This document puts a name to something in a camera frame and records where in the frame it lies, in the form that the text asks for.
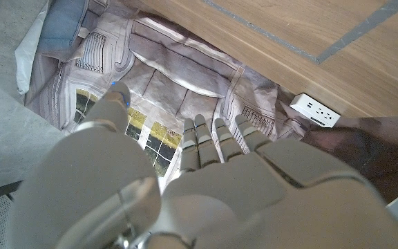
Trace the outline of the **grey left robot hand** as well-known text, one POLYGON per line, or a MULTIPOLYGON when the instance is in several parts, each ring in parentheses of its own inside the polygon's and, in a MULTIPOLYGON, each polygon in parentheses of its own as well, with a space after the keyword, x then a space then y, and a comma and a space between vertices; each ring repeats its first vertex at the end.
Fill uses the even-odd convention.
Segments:
POLYGON ((114 82, 19 187, 10 248, 398 248, 398 221, 360 173, 310 145, 274 142, 244 116, 184 122, 181 174, 164 189, 125 134, 114 82))

